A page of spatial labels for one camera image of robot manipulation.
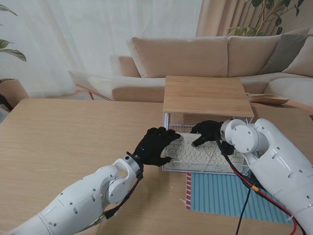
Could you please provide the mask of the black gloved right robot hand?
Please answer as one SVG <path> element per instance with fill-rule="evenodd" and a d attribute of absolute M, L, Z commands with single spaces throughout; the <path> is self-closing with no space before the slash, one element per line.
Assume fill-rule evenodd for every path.
<path fill-rule="evenodd" d="M 191 134 L 200 134 L 201 136 L 193 141 L 192 145 L 197 147 L 207 141 L 215 141 L 215 135 L 220 131 L 223 122 L 206 120 L 197 123 L 192 129 Z"/>

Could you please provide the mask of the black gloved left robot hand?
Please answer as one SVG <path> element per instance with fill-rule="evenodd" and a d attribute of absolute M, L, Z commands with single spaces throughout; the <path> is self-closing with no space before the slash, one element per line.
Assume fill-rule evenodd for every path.
<path fill-rule="evenodd" d="M 174 130 L 166 130 L 164 127 L 151 128 L 139 142 L 133 152 L 144 165 L 163 166 L 171 161 L 171 157 L 161 157 L 163 150 L 174 140 L 180 138 L 180 134 Z"/>

